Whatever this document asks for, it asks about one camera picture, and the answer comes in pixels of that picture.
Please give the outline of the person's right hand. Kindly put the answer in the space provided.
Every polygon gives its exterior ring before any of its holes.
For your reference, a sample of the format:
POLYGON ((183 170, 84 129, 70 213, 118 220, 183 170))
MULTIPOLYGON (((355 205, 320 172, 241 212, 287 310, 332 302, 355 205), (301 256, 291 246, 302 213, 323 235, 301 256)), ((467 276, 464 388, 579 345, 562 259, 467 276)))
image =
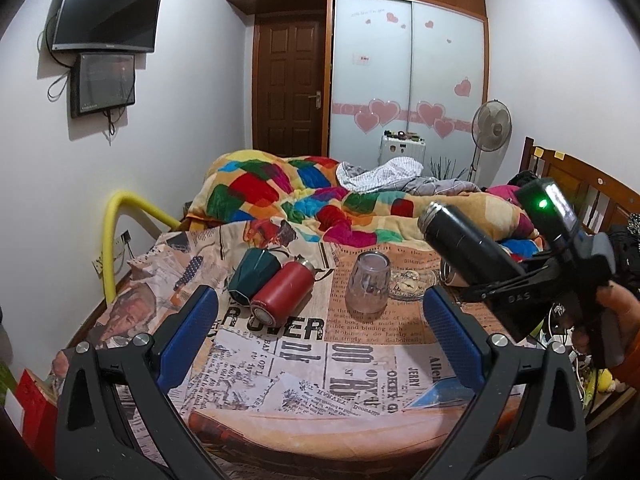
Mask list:
POLYGON ((608 369, 619 372, 634 348, 639 333, 639 300, 624 286, 609 281, 596 292, 602 315, 602 348, 608 369))

